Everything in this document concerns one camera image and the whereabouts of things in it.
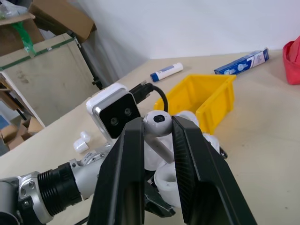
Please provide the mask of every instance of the glue stick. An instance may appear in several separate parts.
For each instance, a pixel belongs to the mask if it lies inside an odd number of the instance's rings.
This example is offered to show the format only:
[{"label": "glue stick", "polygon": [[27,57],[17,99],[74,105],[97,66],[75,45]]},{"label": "glue stick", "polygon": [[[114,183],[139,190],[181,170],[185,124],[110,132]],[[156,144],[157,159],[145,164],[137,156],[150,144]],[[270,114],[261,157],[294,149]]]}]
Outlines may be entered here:
[{"label": "glue stick", "polygon": [[163,68],[153,74],[150,74],[150,77],[152,79],[153,82],[157,82],[157,81],[160,81],[168,76],[171,76],[179,71],[182,71],[183,70],[183,65],[178,62],[178,63],[175,63],[171,66],[168,66],[166,68]]}]

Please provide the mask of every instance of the wooden board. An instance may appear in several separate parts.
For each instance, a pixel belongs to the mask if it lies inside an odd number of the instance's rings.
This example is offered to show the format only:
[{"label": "wooden board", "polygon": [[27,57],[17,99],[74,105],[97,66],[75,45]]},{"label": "wooden board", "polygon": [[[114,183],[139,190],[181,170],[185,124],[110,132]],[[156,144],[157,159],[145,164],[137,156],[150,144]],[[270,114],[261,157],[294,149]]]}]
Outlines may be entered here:
[{"label": "wooden board", "polygon": [[[70,39],[63,34],[34,45],[36,52]],[[26,57],[19,50],[0,57],[0,67]],[[48,126],[98,91],[78,46],[72,41],[60,48],[10,67],[3,72],[39,122]]]}]

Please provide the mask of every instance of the red bag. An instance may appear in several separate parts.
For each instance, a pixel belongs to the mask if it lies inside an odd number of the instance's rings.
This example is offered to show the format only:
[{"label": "red bag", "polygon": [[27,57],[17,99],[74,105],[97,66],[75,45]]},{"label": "red bag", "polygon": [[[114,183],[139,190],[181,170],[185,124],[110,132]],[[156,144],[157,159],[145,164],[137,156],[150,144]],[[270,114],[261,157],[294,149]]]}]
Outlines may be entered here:
[{"label": "red bag", "polygon": [[283,63],[287,82],[300,84],[300,36],[283,47]]}]

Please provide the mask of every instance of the plastic bag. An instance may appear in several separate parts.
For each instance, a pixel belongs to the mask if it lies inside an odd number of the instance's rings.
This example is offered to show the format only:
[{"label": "plastic bag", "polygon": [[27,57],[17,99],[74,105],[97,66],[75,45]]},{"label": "plastic bag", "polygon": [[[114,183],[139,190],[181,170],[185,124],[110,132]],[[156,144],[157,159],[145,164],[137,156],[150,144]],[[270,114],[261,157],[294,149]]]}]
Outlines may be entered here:
[{"label": "plastic bag", "polygon": [[28,12],[26,7],[16,6],[6,0],[0,0],[0,2],[2,3],[0,5],[0,20],[22,15]]}]

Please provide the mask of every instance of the floor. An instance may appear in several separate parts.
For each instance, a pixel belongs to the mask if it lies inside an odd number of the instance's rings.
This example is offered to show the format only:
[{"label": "floor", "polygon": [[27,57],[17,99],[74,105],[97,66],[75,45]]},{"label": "floor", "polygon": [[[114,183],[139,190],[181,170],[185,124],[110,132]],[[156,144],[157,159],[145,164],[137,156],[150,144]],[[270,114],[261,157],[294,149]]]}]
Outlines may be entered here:
[{"label": "floor", "polygon": [[[21,116],[18,116],[16,118],[14,118],[11,123],[16,125],[17,127],[20,126],[21,123]],[[2,140],[0,140],[0,156],[4,155],[5,153],[9,152],[8,147],[6,147],[6,145],[3,143]]]}]

